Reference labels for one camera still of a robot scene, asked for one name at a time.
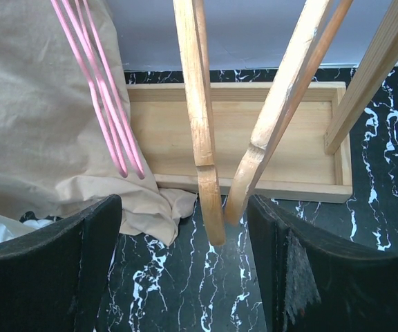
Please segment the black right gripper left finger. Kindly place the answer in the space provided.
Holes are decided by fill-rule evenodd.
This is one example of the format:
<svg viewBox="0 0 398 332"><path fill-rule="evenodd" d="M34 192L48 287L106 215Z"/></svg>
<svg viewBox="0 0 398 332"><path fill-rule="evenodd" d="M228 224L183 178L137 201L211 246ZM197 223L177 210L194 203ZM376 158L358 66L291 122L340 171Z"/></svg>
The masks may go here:
<svg viewBox="0 0 398 332"><path fill-rule="evenodd" d="M92 331L121 220L113 194L0 243L0 331Z"/></svg>

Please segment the beige t shirt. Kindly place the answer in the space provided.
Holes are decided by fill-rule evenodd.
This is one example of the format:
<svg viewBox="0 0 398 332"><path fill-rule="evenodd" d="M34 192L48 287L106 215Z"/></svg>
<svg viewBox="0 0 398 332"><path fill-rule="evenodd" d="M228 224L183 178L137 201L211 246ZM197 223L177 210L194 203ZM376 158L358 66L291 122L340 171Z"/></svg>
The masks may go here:
<svg viewBox="0 0 398 332"><path fill-rule="evenodd" d="M196 195L120 176L88 83L49 1L0 1L0 215L67 217L117 194L121 231L165 245Z"/></svg>

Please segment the white t shirt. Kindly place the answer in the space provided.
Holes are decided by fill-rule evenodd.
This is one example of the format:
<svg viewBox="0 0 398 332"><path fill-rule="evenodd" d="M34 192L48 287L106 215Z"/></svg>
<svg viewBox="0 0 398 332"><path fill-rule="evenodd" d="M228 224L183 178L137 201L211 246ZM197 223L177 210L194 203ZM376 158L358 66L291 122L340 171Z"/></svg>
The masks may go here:
<svg viewBox="0 0 398 332"><path fill-rule="evenodd" d="M59 220L61 220L61 217L59 216L45 216L44 218L39 218L35 215L33 211L28 211L20 217L18 223L24 224L31 232L43 228ZM9 241L16 237L20 237L25 233L26 233L25 231L20 230L17 226L8 227L0 222L0 243Z"/></svg>

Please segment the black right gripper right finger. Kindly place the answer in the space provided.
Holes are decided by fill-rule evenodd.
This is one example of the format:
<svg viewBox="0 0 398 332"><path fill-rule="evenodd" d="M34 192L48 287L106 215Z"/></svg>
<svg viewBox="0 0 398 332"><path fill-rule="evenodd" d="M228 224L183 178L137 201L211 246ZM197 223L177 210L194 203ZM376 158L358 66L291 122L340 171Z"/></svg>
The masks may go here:
<svg viewBox="0 0 398 332"><path fill-rule="evenodd" d="M398 331L398 254L336 236L268 198L247 205L269 331Z"/></svg>

